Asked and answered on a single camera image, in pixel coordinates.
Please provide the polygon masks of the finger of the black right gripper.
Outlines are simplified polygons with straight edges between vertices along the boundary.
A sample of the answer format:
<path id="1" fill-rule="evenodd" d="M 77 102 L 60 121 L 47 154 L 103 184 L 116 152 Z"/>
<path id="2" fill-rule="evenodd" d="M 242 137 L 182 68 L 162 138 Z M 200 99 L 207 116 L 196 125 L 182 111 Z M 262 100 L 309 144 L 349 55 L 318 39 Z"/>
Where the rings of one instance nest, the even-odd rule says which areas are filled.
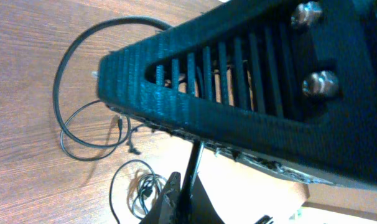
<path id="1" fill-rule="evenodd" d="M 100 60 L 112 110 L 377 187 L 377 1 L 230 1 Z"/>

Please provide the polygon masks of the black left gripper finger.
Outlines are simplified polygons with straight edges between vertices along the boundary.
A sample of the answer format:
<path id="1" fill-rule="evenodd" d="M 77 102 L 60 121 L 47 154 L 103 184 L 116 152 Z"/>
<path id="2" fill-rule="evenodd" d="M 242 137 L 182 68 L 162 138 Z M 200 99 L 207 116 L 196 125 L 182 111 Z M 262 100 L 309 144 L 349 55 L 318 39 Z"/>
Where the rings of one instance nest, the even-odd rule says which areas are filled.
<path id="1" fill-rule="evenodd" d="M 140 224 L 187 224 L 192 221 L 192 194 L 180 186 L 181 174 L 173 172 L 150 212 Z"/>

